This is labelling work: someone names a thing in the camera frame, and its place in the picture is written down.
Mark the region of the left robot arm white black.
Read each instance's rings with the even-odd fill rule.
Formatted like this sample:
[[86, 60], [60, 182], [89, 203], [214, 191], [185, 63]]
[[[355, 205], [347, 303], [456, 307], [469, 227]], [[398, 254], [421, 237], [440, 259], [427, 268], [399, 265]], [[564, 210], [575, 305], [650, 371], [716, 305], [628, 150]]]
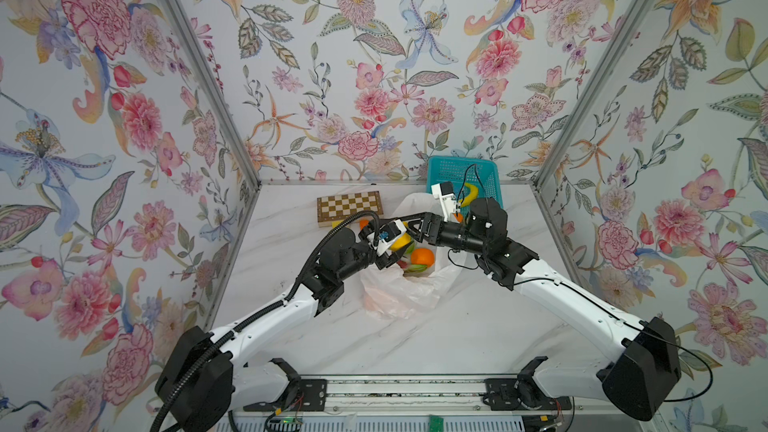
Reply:
[[253, 364], [272, 339], [328, 309], [347, 278], [373, 266], [396, 264], [415, 233], [400, 220], [368, 223], [360, 233], [340, 225], [313, 249], [290, 289], [262, 308], [205, 332], [194, 326], [175, 344], [155, 385], [162, 405], [151, 425], [206, 431], [237, 407], [266, 402], [284, 410], [296, 397], [297, 373], [282, 359]]

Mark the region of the white plastic bag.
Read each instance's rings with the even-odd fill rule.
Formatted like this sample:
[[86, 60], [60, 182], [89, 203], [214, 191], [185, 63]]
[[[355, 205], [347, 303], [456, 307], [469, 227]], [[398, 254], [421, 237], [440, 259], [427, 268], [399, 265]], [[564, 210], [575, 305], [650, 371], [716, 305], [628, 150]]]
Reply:
[[417, 242], [418, 248], [434, 252], [432, 267], [411, 266], [402, 270], [395, 264], [379, 270], [370, 266], [358, 274], [363, 287], [363, 306], [372, 315], [386, 319], [407, 319], [433, 310], [454, 285], [468, 255], [447, 248]]

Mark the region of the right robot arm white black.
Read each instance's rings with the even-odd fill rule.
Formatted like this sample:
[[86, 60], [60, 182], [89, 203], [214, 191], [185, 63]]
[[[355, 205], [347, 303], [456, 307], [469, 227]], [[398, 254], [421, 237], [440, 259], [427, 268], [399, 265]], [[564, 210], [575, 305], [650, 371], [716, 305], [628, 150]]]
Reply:
[[572, 363], [537, 356], [515, 375], [523, 407], [560, 397], [610, 402], [638, 421], [651, 420], [681, 378], [672, 327], [644, 321], [603, 301], [556, 272], [539, 255], [508, 235], [508, 215], [493, 198], [471, 203], [461, 222], [451, 212], [423, 212], [389, 219], [376, 231], [382, 250], [402, 236], [472, 254], [501, 287], [515, 291], [566, 322], [597, 350]]

